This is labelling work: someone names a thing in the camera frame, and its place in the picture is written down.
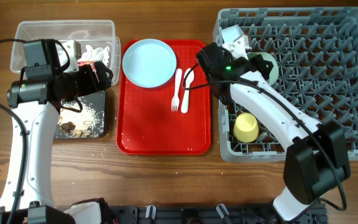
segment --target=light blue plate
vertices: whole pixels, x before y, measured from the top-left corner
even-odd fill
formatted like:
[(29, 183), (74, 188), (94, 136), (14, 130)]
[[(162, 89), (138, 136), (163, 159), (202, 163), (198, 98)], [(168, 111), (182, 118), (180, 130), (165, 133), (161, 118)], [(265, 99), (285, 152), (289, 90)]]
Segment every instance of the light blue plate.
[(153, 88), (166, 83), (175, 73), (177, 58), (161, 40), (144, 39), (132, 44), (122, 59), (125, 76), (133, 84)]

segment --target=gray dish rack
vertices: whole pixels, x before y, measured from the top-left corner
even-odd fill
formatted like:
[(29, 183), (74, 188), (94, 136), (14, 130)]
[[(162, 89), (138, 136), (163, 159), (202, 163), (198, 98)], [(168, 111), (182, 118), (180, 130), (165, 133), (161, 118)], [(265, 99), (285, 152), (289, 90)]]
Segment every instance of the gray dish rack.
[[(238, 25), (253, 52), (269, 52), (280, 76), (272, 85), (288, 101), (322, 123), (344, 129), (350, 160), (358, 160), (358, 7), (222, 9), (213, 30)], [(219, 142), (227, 162), (278, 162), (285, 152), (259, 124), (255, 142), (239, 142), (232, 133), (245, 108), (219, 102)]]

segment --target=wooden table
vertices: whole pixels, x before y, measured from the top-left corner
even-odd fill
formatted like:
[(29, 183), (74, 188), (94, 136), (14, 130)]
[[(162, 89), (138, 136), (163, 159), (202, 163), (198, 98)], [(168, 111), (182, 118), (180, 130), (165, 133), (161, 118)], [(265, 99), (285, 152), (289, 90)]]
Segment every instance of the wooden table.
[[(358, 5), (358, 1), (324, 0), (43, 2), (0, 4), (0, 39), (14, 37), (21, 21), (110, 19), (116, 25), (122, 45), (131, 39), (144, 38), (199, 39), (209, 43), (222, 8)], [(0, 45), (0, 102), (4, 105), (7, 105), (6, 91), (19, 78), (9, 70), (11, 49), (12, 44)], [(267, 203), (284, 188), (282, 162), (229, 164), (221, 159), (216, 99), (213, 100), (213, 144), (207, 153), (135, 157), (123, 154), (115, 142), (114, 105), (117, 105), (119, 85), (107, 93), (106, 114), (111, 127), (103, 138), (53, 142), (52, 191), (57, 207), (95, 197), (104, 197), (110, 205), (137, 206)], [(0, 110), (0, 197), (7, 177), (11, 141), (11, 117)], [(351, 178), (343, 183), (349, 209), (337, 212), (329, 208), (330, 223), (358, 223), (358, 162), (351, 162), (351, 169)], [(328, 192), (327, 198), (340, 203), (337, 190)]]

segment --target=red tray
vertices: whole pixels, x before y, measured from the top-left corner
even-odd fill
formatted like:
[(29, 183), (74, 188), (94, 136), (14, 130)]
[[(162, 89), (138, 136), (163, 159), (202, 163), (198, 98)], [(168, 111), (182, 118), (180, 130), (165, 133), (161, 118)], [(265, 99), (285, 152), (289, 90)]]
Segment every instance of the red tray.
[[(196, 53), (205, 46), (198, 40), (163, 40), (177, 56), (177, 68), (185, 73), (196, 61)], [(128, 42), (125, 51), (137, 40)], [(197, 67), (192, 86), (206, 83)], [(208, 87), (191, 90), (189, 111), (171, 111), (175, 76), (157, 88), (142, 88), (129, 81), (121, 69), (117, 146), (136, 155), (195, 155), (211, 145), (211, 95)], [(180, 103), (184, 90), (179, 90)]]

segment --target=transparent container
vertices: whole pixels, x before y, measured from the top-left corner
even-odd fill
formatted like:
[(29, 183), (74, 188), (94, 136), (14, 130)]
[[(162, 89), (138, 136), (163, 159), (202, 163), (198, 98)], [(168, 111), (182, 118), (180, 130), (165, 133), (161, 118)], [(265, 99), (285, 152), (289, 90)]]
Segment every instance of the transparent container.
[[(85, 46), (92, 48), (109, 47), (110, 58), (108, 68), (113, 72), (112, 85), (119, 79), (121, 65), (121, 43), (116, 37), (114, 23), (109, 20), (73, 20), (73, 21), (24, 21), (16, 30), (16, 39), (37, 40), (56, 39), (64, 43), (75, 40), (81, 44), (82, 53)], [(20, 73), (25, 66), (24, 51), (21, 43), (13, 44), (11, 70)]]

